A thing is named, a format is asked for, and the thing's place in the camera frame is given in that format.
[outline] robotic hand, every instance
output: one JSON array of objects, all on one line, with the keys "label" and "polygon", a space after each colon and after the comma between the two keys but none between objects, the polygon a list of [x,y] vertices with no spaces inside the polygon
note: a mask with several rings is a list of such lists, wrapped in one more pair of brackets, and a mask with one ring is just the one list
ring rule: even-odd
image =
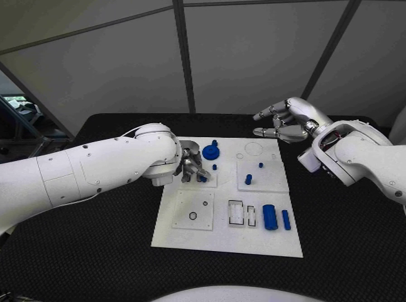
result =
[{"label": "robotic hand", "polygon": [[154,186],[170,184],[182,170],[183,181],[190,181],[193,173],[198,179],[211,178],[199,145],[179,141],[163,124],[139,127],[134,138],[123,135],[2,164],[0,235],[32,216],[88,200],[141,176]]},{"label": "robotic hand", "polygon": [[270,106],[254,119],[274,115],[274,129],[257,128],[262,137],[301,142],[313,137],[313,146],[298,161],[310,172],[321,167],[350,186],[367,177],[383,194],[406,206],[406,145],[395,146],[385,135],[362,121],[333,122],[300,98]]}]

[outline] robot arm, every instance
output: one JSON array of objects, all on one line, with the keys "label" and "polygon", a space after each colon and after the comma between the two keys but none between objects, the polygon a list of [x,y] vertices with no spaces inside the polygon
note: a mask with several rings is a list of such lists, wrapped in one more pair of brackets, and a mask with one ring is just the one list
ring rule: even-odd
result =
[{"label": "robot arm", "polygon": [[199,145],[180,142],[162,124],[143,126],[134,138],[111,138],[2,164],[0,235],[32,216],[141,176],[153,180],[154,186],[172,183],[182,166],[185,175],[211,177],[199,162]]},{"label": "robot arm", "polygon": [[[310,172],[323,167],[347,186],[367,177],[383,194],[406,205],[406,145],[393,146],[385,135],[360,121],[333,123],[324,113],[300,98],[290,98],[272,105],[254,119],[260,120],[270,115],[275,115],[275,128],[257,128],[254,133],[287,142],[301,141],[311,136],[313,146],[298,156]],[[291,131],[294,126],[301,131]]]}]

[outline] black table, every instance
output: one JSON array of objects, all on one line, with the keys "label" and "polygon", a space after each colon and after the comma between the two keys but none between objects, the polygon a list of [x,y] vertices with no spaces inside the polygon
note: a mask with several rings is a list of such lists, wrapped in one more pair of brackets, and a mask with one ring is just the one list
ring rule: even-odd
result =
[{"label": "black table", "polygon": [[[195,137],[254,138],[255,127],[271,127],[248,115],[103,114],[74,146],[150,122]],[[150,247],[163,188],[140,179],[21,223],[0,252],[0,288],[44,301],[147,301],[221,284],[327,301],[406,301],[402,206],[367,179],[346,187],[310,174],[297,162],[308,144],[280,142],[304,259]]]}]

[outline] black tablecloth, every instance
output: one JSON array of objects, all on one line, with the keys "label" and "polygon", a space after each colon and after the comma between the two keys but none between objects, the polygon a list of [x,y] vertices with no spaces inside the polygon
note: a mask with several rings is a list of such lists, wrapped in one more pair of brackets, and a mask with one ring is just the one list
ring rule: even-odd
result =
[{"label": "black tablecloth", "polygon": [[[248,115],[103,114],[74,146],[150,122],[195,137],[254,138],[255,127],[271,127]],[[147,301],[221,284],[327,301],[406,301],[402,206],[367,179],[346,187],[310,174],[297,161],[308,144],[280,142],[304,259],[150,247],[163,188],[140,179],[21,223],[0,252],[0,288],[44,301]]]}]

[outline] rectangular slot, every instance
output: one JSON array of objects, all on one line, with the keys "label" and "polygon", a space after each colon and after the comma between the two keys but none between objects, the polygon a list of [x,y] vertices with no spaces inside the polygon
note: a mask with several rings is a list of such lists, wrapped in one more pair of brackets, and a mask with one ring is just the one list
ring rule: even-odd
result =
[{"label": "rectangular slot", "polygon": [[255,227],[257,226],[257,211],[254,206],[247,206],[247,212],[248,212],[248,226]]},{"label": "rectangular slot", "polygon": [[229,200],[229,226],[244,226],[244,203],[241,200]]}]

